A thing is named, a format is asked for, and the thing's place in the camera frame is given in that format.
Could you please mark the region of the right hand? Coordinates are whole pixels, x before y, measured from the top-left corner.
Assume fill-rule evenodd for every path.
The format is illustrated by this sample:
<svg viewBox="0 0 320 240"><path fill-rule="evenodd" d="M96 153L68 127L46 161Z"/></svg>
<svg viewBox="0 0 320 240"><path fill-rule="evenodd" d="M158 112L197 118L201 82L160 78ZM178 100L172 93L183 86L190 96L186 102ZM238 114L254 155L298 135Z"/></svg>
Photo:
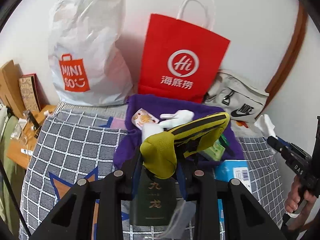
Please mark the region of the right hand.
<svg viewBox="0 0 320 240"><path fill-rule="evenodd" d="M287 199L285 200L285 210L288 213L293 213L298 209L298 204L300 202L300 196L298 190L302 187L298 176L294 177L294 181L291 185L291 191L287 195ZM317 200L317 198L311 194L308 190L304 192L304 200L306 200L306 205L300 212L301 215L306 215L307 217L310 215L310 212Z"/></svg>

